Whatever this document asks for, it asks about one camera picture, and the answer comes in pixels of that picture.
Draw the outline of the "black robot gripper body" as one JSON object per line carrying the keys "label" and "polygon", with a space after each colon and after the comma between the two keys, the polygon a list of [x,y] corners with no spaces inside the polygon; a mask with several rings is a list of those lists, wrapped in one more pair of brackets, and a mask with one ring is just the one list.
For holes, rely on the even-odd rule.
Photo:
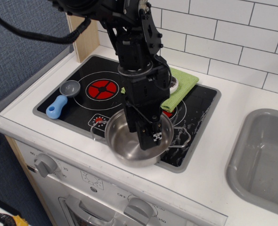
{"label": "black robot gripper body", "polygon": [[158,120],[161,104],[170,96],[170,70],[165,64],[150,63],[147,67],[131,71],[118,66],[125,88],[124,106],[130,104],[138,112],[138,119]]}

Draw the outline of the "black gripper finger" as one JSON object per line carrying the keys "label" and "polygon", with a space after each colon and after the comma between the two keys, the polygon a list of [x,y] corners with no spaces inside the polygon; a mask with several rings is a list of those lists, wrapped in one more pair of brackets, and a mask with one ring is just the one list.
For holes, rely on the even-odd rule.
{"label": "black gripper finger", "polygon": [[137,132],[136,120],[138,119],[138,112],[130,104],[124,106],[125,116],[130,132]]}
{"label": "black gripper finger", "polygon": [[136,131],[140,148],[147,150],[159,146],[162,140],[162,129],[162,121],[160,119],[152,119],[150,122],[139,117],[136,121]]}

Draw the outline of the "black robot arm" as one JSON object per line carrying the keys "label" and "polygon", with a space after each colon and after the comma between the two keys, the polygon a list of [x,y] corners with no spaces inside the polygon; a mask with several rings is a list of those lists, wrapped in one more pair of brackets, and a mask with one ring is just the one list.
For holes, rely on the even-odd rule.
{"label": "black robot arm", "polygon": [[55,0],[53,6],[70,16],[99,21],[107,30],[119,59],[118,73],[125,93],[122,104],[130,132],[142,150],[160,145],[161,104],[170,96],[172,74],[158,56],[161,33],[146,0]]}

